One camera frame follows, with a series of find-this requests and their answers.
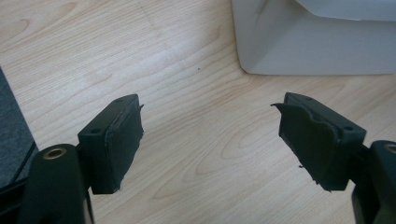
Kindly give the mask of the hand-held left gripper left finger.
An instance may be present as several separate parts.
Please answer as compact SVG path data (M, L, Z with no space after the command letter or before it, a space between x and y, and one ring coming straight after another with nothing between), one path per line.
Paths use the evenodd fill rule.
M136 94L112 101L78 133L78 144L37 153L18 224L94 224L90 195L113 194L130 169L144 130Z

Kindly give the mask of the dark grey mat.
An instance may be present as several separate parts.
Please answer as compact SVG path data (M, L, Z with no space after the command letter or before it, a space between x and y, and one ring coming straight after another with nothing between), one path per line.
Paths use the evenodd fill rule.
M28 176L37 152L35 140L0 67L0 188Z

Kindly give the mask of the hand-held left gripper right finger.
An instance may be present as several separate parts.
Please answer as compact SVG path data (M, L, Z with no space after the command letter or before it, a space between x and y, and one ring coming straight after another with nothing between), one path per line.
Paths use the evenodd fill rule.
M288 92L275 104L279 136L327 191L353 182L357 224L396 224L396 142L363 144L366 131L317 100Z

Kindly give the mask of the white plastic container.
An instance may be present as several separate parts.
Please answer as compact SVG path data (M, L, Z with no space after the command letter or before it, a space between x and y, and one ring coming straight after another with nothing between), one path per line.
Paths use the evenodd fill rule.
M396 0L232 0L250 74L396 73Z

